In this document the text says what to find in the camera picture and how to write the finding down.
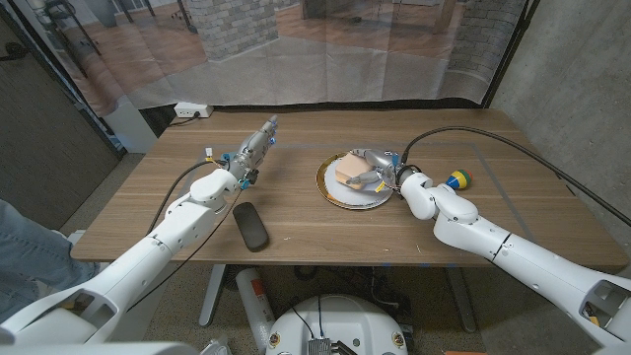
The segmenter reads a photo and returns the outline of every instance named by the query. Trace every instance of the power strip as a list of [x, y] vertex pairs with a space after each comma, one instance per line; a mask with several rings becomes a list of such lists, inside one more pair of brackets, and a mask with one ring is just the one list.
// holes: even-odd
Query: power strip
[[199, 117], [210, 117], [210, 113], [213, 112], [213, 107], [209, 105], [200, 105], [192, 103], [177, 103], [175, 105], [175, 114], [180, 118], [190, 118], [199, 112]]

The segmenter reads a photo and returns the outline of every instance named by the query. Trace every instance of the plate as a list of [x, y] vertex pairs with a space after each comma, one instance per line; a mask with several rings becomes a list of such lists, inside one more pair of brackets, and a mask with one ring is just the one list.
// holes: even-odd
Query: plate
[[332, 204], [353, 210], [366, 210], [375, 208], [386, 202], [392, 195], [392, 189], [384, 187], [379, 192], [375, 189], [380, 181], [367, 183], [361, 189], [354, 189], [335, 179], [335, 167], [348, 152], [336, 154], [328, 158], [317, 169], [315, 181], [319, 192]]

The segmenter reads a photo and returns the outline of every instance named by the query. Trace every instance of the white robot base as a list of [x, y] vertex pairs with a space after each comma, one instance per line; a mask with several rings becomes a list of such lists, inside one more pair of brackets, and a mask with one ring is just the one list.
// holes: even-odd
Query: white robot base
[[354, 296], [323, 295], [274, 323], [266, 354], [406, 355], [407, 347], [399, 325], [379, 307]]

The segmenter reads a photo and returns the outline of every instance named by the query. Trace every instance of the person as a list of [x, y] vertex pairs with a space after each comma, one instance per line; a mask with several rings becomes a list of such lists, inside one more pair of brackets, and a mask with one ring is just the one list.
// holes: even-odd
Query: person
[[96, 276], [100, 265], [70, 256], [72, 243], [0, 199], [0, 323], [39, 297], [36, 280], [57, 290]]

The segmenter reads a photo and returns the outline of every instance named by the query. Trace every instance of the remote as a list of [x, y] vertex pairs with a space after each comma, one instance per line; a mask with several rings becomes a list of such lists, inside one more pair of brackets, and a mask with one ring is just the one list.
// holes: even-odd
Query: remote
[[233, 215], [249, 251], [256, 252], [264, 249], [269, 242], [269, 236], [254, 205], [244, 202], [235, 207]]

